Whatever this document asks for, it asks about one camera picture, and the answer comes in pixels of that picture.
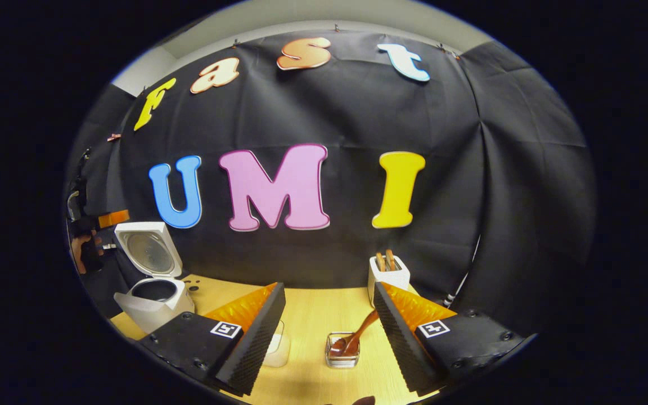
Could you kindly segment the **black backdrop cloth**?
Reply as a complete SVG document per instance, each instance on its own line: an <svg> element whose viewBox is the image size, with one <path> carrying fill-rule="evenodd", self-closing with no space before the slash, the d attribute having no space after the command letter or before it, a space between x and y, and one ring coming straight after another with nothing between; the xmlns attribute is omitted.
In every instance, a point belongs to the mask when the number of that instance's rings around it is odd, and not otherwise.
<svg viewBox="0 0 648 405"><path fill-rule="evenodd" d="M65 187L85 148L87 213L170 213L185 273L364 287L368 259L388 248L425 297L453 295L453 310L524 336L565 304L596 223L578 123L496 41L455 55L357 31L255 39L139 97L110 85Z"/></svg>

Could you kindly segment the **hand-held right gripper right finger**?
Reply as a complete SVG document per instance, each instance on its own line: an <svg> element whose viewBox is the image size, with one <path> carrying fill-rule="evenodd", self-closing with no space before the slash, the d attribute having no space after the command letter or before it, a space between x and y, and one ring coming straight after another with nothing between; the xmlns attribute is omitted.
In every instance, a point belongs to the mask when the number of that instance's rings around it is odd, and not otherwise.
<svg viewBox="0 0 648 405"><path fill-rule="evenodd" d="M527 339L476 309L455 313L419 295L376 282L376 311L407 389L418 395L459 385L504 364Z"/></svg>

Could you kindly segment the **white toaster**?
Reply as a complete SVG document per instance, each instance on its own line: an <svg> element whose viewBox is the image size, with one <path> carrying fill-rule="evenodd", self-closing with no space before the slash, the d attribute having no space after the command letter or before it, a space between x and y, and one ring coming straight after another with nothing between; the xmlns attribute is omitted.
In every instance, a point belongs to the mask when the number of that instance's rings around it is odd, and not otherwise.
<svg viewBox="0 0 648 405"><path fill-rule="evenodd" d="M368 260L367 292L368 301L370 302L371 307L375 306L375 282L385 282L398 288L408 290L411 281L411 272L407 269L399 256L396 255L394 256L394 266L395 270L393 271L386 270L385 272L381 272L375 256L371 256Z"/></svg>

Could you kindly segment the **clear plastic container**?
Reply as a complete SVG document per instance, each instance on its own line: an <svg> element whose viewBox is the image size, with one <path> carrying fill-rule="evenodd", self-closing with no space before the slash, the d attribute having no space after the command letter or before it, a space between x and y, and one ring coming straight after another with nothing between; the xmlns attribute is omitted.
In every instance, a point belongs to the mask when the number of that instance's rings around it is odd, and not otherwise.
<svg viewBox="0 0 648 405"><path fill-rule="evenodd" d="M286 325L282 320L278 322L277 328L275 329L273 334L275 333L283 334L286 336L286 338L288 339L288 349L285 352L285 355L280 357L274 357L274 356L267 357L267 354L265 354L262 363L263 367L283 367L288 362L288 358L290 356L290 338L286 332Z"/></svg>

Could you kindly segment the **clear chopstick holder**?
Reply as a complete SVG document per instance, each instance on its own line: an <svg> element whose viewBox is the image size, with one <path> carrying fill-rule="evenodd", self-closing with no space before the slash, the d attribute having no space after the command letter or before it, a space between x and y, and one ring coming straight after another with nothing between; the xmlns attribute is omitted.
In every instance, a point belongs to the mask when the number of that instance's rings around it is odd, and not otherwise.
<svg viewBox="0 0 648 405"><path fill-rule="evenodd" d="M350 355L342 355L334 350L334 345L340 339L348 338L353 332L331 332L326 339L325 360L328 367L351 368L358 363L360 345Z"/></svg>

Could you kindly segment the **white rice cooker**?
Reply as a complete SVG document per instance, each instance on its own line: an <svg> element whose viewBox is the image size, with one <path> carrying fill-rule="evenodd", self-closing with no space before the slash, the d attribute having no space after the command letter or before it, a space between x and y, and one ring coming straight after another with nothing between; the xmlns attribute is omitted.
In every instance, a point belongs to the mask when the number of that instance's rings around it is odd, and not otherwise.
<svg viewBox="0 0 648 405"><path fill-rule="evenodd" d="M146 275L127 293L116 292L116 303L147 334L182 314L195 312L178 255L164 222L128 222L115 227L118 247Z"/></svg>

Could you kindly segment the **brown wooden spoon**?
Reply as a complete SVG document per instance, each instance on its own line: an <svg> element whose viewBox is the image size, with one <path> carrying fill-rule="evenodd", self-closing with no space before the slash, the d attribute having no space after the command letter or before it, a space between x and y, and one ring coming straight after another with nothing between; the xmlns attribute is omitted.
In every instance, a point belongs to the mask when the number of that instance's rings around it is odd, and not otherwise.
<svg viewBox="0 0 648 405"><path fill-rule="evenodd" d="M332 344L329 353L334 357L355 356L358 352L360 339L362 338L363 333L365 333L365 330L378 320L379 317L377 310L371 311L367 318L362 322L360 328L358 328L355 333L349 334L348 336L335 341Z"/></svg>

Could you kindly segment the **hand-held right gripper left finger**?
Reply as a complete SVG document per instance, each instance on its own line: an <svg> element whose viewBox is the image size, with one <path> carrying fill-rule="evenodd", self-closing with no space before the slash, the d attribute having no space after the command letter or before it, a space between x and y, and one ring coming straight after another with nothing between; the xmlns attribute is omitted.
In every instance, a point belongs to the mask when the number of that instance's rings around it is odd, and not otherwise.
<svg viewBox="0 0 648 405"><path fill-rule="evenodd" d="M176 315L138 344L191 379L242 397L252 392L285 303L285 285L275 282L206 315Z"/></svg>

